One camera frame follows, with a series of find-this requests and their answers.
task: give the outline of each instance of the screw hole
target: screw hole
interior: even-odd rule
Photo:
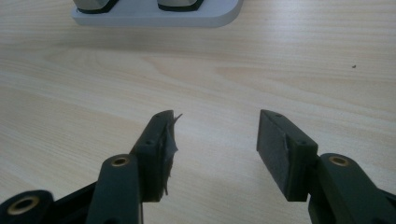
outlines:
[[[339,165],[339,166],[348,166],[349,165],[349,161],[342,157],[331,156],[329,158],[329,160],[335,165]]]
[[[119,158],[114,159],[114,160],[111,162],[111,165],[112,165],[112,166],[123,166],[123,165],[127,164],[128,162],[129,162],[129,159],[128,159],[128,158],[119,157]]]
[[[36,207],[38,202],[40,199],[37,196],[27,196],[13,203],[7,212],[12,216],[20,215]]]

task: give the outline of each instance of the table surface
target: table surface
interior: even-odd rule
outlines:
[[[72,6],[0,2],[0,202],[90,184],[167,109],[179,152],[146,223],[310,223],[256,151],[261,109],[396,193],[395,1],[245,0],[220,28],[83,27]]]

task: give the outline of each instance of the foam pad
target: foam pad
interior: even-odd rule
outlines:
[[[257,150],[289,202],[305,202],[308,166],[318,159],[318,144],[283,115],[262,110]]]
[[[144,203],[159,202],[163,191],[167,193],[167,181],[177,152],[174,134],[177,119],[172,110],[153,116],[131,151],[137,157]]]

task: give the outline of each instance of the black mechanical part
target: black mechanical part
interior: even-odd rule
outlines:
[[[196,11],[203,2],[204,0],[157,0],[159,9],[174,12]]]
[[[0,224],[143,223],[143,202],[159,202],[177,151],[172,110],[153,116],[130,154],[102,164],[98,181],[58,201],[45,190],[0,204]]]
[[[262,110],[257,149],[288,201],[311,195],[312,223],[396,224],[394,195],[378,189],[352,159],[318,157],[318,145],[284,116]]]
[[[119,0],[74,0],[79,12],[85,14],[107,13]]]
[[[142,213],[136,156],[118,155],[104,161],[86,223],[141,224]]]

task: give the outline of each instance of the wooden table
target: wooden table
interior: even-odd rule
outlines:
[[[179,152],[146,223],[310,223],[256,151],[261,109],[396,193],[394,1],[245,0],[210,29],[83,27],[72,6],[0,2],[0,202],[90,184],[166,109]]]

